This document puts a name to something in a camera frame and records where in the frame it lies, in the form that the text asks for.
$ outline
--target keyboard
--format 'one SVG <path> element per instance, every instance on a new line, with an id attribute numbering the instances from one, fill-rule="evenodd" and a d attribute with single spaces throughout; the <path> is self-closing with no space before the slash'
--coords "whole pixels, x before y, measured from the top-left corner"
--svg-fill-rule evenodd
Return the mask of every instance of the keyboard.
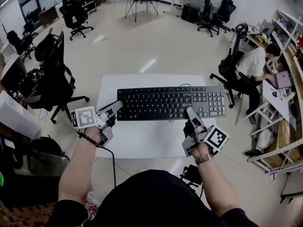
<path id="1" fill-rule="evenodd" d="M 226 117 L 223 87 L 153 87 L 119 89 L 123 107 L 118 121 L 182 120 L 192 106 L 201 119 Z"/>

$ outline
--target hand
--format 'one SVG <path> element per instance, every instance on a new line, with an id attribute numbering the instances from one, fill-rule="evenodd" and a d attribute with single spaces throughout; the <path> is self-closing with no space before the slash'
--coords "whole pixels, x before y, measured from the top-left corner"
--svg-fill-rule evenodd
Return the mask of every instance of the hand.
<path id="1" fill-rule="evenodd" d="M 100 144 L 101 143 L 101 138 L 99 136 L 99 131 L 100 131 L 99 128 L 93 126 L 93 127 L 86 128 L 85 131 L 84 131 L 84 134 L 86 134 L 88 137 L 90 137 L 95 142 Z"/>
<path id="2" fill-rule="evenodd" d="M 205 143 L 198 143 L 198 148 L 190 153 L 195 159 L 209 154 L 209 146 Z"/>
<path id="3" fill-rule="evenodd" d="M 266 78 L 267 78 L 268 80 L 270 80 L 270 82 L 271 82 L 272 84 L 274 84 L 274 78 L 273 78 L 272 75 L 266 74 Z"/>

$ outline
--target laptop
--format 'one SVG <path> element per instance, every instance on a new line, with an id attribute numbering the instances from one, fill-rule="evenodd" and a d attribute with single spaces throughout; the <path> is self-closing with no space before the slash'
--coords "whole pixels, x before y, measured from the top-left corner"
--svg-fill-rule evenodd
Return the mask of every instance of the laptop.
<path id="1" fill-rule="evenodd" d="M 272 84 L 269 80 L 267 80 L 267 82 L 269 82 L 275 89 L 278 90 L 292 86 L 288 75 L 288 71 L 275 73 L 272 76 L 274 78 L 274 84 Z"/>

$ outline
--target white tile floor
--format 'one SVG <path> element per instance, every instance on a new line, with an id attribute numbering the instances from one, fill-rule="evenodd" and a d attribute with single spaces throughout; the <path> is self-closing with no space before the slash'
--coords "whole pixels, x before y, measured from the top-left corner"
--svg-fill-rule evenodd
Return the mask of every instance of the white tile floor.
<path id="1" fill-rule="evenodd" d="M 102 4 L 98 11 L 89 15 L 89 26 L 93 31 L 86 31 L 87 38 L 81 35 L 69 40 L 70 29 L 64 21 L 53 23 L 53 33 L 65 34 L 65 64 L 71 69 L 76 79 L 74 96 L 85 95 L 90 102 L 78 101 L 69 104 L 69 109 L 87 105 L 97 105 L 99 85 L 102 76 L 106 74 L 139 73 L 139 70 L 150 60 L 156 62 L 145 73 L 158 74 L 192 74 L 203 75 L 207 85 L 219 85 L 218 81 L 210 80 L 211 73 L 218 74 L 218 64 L 225 57 L 230 46 L 231 34 L 216 34 L 213 38 L 205 31 L 197 32 L 197 26 L 170 14 L 168 5 L 159 5 L 159 15 L 153 10 L 144 11 L 145 5 L 138 5 L 138 22 L 134 22 L 132 14 L 124 19 L 126 0 L 116 4 Z M 34 40 L 38 44 L 47 34 L 48 28 L 42 30 Z M 26 61 L 27 70 L 37 65 L 33 58 Z M 242 109 L 246 111 L 247 97 Z M 228 116 L 217 120 L 217 123 L 227 131 L 231 139 L 221 154 L 216 157 L 226 177 L 236 187 L 241 204 L 247 215 L 260 226 L 289 227 L 299 215 L 303 201 L 294 199 L 288 205 L 287 201 L 280 203 L 280 193 L 285 183 L 285 175 L 279 175 L 271 182 L 268 175 L 252 163 L 247 163 L 244 152 L 250 150 L 249 133 L 252 126 L 242 122 L 236 126 L 237 106 L 228 110 Z M 46 114 L 42 110 L 40 118 Z M 57 124 L 50 121 L 52 112 L 41 121 L 43 135 L 49 134 L 71 156 L 76 143 L 77 133 L 71 128 L 64 112 L 56 117 Z M 116 160 L 117 182 L 122 183 L 128 177 L 138 173 L 141 168 L 174 169 L 174 174 L 182 173 L 184 166 L 194 164 L 192 158 L 181 162 L 177 159 L 155 160 Z M 112 161 L 96 158 L 92 171 L 92 189 L 111 190 L 113 188 Z"/>

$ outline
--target shoe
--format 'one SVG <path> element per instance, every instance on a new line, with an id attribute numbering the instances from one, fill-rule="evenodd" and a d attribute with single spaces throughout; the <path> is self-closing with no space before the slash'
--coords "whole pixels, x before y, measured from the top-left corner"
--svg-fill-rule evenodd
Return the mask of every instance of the shoe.
<path id="1" fill-rule="evenodd" d="M 256 123 L 257 123 L 256 118 L 255 118 L 254 115 L 251 116 L 251 117 L 249 117 L 248 119 L 250 120 L 250 123 L 251 123 L 251 124 L 256 124 Z"/>

